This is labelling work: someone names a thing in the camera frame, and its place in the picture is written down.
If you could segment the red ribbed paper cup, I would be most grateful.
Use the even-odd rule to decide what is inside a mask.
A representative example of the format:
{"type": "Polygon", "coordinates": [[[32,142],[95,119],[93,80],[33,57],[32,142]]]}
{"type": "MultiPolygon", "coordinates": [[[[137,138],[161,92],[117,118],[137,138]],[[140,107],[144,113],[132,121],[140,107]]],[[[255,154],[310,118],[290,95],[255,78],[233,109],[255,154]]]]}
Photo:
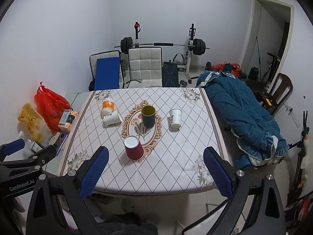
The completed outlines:
{"type": "Polygon", "coordinates": [[[129,135],[124,139],[126,155],[131,160],[139,160],[144,155],[144,149],[136,136],[129,135]]]}

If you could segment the white printed cup lying down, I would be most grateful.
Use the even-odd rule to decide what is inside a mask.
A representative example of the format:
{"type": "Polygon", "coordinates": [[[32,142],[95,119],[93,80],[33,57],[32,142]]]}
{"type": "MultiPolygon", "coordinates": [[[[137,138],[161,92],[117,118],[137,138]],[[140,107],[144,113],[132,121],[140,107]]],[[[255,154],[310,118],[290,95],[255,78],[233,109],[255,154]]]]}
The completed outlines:
{"type": "Polygon", "coordinates": [[[113,124],[118,124],[122,122],[121,114],[118,110],[113,111],[112,113],[104,116],[103,123],[105,127],[108,127],[113,124]]]}

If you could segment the orange and white paper cup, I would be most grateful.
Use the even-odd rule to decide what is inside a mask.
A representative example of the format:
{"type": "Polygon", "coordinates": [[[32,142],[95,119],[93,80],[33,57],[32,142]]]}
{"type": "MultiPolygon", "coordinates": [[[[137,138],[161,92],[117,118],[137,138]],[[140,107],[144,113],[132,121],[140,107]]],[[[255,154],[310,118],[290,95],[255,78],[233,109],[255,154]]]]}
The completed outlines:
{"type": "Polygon", "coordinates": [[[105,99],[102,103],[101,114],[107,116],[114,111],[115,103],[112,99],[105,99]]]}

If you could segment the white cup with calligraphy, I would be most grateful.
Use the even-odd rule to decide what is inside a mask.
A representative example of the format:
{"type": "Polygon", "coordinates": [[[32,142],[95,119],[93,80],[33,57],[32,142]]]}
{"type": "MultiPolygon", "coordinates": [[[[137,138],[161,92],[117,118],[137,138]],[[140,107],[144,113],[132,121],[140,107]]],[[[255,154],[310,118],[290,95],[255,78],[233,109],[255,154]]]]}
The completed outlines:
{"type": "Polygon", "coordinates": [[[169,111],[170,129],[179,130],[182,125],[182,110],[178,108],[169,111]]]}

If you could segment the dark green paper cup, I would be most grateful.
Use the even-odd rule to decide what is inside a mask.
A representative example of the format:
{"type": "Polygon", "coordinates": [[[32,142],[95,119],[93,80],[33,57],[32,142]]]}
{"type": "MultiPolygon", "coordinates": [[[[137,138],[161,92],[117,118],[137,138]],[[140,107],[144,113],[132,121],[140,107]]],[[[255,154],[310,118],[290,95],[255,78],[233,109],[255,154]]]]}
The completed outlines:
{"type": "Polygon", "coordinates": [[[155,124],[156,119],[156,109],[151,106],[147,105],[142,108],[142,122],[147,128],[152,128],[155,124]]]}

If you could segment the smartphone on side table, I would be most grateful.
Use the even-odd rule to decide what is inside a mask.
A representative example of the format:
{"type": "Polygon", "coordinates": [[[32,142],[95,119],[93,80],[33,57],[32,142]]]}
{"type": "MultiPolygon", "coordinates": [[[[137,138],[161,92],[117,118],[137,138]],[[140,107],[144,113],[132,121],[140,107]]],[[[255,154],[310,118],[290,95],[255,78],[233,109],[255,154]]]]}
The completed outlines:
{"type": "Polygon", "coordinates": [[[60,133],[58,138],[56,139],[55,143],[53,144],[53,146],[56,149],[56,155],[59,154],[61,148],[63,147],[66,139],[68,138],[68,133],[60,133]]]}

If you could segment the bag of yellow chips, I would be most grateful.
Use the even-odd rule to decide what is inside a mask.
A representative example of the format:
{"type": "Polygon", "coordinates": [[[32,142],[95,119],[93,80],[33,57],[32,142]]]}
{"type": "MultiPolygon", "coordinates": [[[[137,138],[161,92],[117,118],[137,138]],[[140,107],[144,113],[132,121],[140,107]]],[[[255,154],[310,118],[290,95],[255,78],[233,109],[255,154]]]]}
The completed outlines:
{"type": "Polygon", "coordinates": [[[32,107],[31,103],[23,105],[17,120],[27,129],[26,132],[32,139],[42,145],[48,144],[52,132],[44,118],[32,107]]]}

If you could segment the pack of batteries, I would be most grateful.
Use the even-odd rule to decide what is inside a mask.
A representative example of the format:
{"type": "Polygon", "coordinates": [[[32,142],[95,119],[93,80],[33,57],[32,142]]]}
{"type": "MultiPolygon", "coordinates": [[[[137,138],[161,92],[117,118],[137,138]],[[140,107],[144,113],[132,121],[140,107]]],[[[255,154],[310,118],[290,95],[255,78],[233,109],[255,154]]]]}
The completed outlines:
{"type": "Polygon", "coordinates": [[[63,114],[60,118],[58,128],[63,132],[70,132],[77,117],[77,112],[71,109],[63,111],[63,114]]]}

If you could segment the red plastic bag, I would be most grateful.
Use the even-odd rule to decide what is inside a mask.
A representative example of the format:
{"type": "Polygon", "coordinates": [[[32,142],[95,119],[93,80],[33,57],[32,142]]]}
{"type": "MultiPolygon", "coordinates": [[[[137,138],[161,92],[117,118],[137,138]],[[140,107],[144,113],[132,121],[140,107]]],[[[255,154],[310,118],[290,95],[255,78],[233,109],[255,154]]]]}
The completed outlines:
{"type": "Polygon", "coordinates": [[[42,82],[34,95],[38,113],[43,117],[52,132],[59,131],[59,121],[64,110],[70,109],[69,102],[56,92],[46,88],[42,82]]]}

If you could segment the blue quilted blanket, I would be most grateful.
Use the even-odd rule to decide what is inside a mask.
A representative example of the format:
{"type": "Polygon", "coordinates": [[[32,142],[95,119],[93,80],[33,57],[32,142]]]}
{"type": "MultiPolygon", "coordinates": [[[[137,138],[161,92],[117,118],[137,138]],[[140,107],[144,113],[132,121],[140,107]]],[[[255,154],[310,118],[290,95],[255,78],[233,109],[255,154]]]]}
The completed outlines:
{"type": "Polygon", "coordinates": [[[274,117],[256,100],[251,89],[232,73],[207,70],[197,79],[211,105],[230,126],[241,153],[238,169],[280,163],[289,146],[274,117]]]}

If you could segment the wooden chair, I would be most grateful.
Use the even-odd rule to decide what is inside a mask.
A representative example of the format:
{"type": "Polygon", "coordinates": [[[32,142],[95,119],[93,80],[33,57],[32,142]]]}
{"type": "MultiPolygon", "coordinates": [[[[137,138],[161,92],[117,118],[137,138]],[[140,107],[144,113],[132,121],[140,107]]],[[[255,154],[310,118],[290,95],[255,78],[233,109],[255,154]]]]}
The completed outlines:
{"type": "Polygon", "coordinates": [[[278,108],[285,103],[293,91],[291,79],[283,73],[279,73],[274,81],[270,92],[258,91],[262,106],[271,114],[275,114],[278,108]]]}

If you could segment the blue board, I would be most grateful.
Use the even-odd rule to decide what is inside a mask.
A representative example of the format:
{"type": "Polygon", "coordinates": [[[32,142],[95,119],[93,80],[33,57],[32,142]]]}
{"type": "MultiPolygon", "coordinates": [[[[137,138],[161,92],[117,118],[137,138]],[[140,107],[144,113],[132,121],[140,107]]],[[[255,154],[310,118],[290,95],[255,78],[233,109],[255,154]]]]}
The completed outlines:
{"type": "Polygon", "coordinates": [[[120,68],[119,57],[97,59],[94,90],[118,89],[120,68]]]}

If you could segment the floral patterned tablecloth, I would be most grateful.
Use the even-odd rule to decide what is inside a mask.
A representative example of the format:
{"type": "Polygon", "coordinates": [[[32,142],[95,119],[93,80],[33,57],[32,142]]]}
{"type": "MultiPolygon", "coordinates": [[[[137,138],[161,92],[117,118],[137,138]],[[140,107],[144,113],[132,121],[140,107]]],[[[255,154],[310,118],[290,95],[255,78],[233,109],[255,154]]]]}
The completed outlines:
{"type": "Polygon", "coordinates": [[[134,88],[85,92],[84,103],[70,132],[58,168],[64,175],[79,166],[100,146],[109,151],[109,161],[95,190],[104,194],[173,195],[198,193],[215,188],[203,152],[213,147],[227,159],[227,151],[215,113],[203,89],[134,88]],[[122,122],[104,126],[102,103],[112,99],[122,122]],[[147,128],[141,110],[156,109],[155,124],[147,128]],[[181,109],[182,125],[170,129],[169,111],[181,109]],[[136,136],[144,149],[131,160],[124,139],[136,136]]]}

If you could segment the white chair behind blue board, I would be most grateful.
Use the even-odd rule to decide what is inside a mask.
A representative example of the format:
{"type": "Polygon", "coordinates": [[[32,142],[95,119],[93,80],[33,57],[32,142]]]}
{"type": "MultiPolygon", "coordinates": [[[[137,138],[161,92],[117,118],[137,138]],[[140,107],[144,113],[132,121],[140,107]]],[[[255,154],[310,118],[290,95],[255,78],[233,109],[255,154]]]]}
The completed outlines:
{"type": "Polygon", "coordinates": [[[99,58],[110,58],[110,57],[119,57],[120,59],[120,71],[119,71],[119,89],[124,87],[125,81],[122,72],[122,65],[121,65],[121,52],[118,50],[111,50],[107,52],[99,52],[96,54],[91,54],[89,61],[90,61],[90,69],[92,73],[92,82],[90,83],[89,90],[94,90],[94,83],[95,83],[95,74],[96,74],[96,63],[97,59],[99,58]]]}

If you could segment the red clothing pile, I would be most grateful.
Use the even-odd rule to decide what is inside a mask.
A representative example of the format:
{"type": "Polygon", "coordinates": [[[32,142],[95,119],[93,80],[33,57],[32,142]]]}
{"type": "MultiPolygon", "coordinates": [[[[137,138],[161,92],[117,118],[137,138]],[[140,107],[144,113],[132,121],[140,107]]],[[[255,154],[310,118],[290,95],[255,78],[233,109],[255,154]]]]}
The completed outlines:
{"type": "Polygon", "coordinates": [[[217,64],[212,65],[211,70],[213,71],[223,71],[223,72],[229,72],[235,75],[236,77],[239,77],[241,74],[241,69],[239,64],[217,64]]]}

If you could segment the white quilted chair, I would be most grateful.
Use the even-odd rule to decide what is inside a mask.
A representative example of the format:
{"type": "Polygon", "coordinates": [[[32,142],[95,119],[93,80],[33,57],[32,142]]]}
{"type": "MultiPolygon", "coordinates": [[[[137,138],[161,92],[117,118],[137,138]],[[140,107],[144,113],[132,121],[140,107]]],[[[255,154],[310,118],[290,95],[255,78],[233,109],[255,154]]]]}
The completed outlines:
{"type": "Polygon", "coordinates": [[[128,51],[130,81],[128,88],[162,86],[161,47],[132,48],[128,51]]]}

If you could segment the barbell on rack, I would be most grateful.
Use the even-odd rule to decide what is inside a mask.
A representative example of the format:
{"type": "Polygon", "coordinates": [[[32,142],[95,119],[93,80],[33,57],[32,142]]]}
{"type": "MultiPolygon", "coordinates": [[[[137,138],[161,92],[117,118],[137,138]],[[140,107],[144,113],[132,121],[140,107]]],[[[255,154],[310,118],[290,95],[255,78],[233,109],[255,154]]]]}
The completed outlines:
{"type": "Polygon", "coordinates": [[[133,42],[132,37],[124,37],[120,41],[120,45],[115,46],[115,48],[120,48],[123,54],[129,54],[129,50],[131,48],[138,48],[140,46],[157,46],[157,47],[174,47],[174,46],[181,46],[187,47],[188,51],[191,51],[193,54],[201,56],[203,55],[206,50],[209,50],[209,47],[206,46],[205,41],[202,39],[195,38],[196,28],[194,27],[194,23],[191,24],[189,28],[189,39],[187,44],[177,44],[177,43],[170,43],[170,42],[153,42],[153,43],[139,43],[139,33],[141,31],[140,24],[136,21],[134,24],[135,29],[135,42],[133,42]]]}

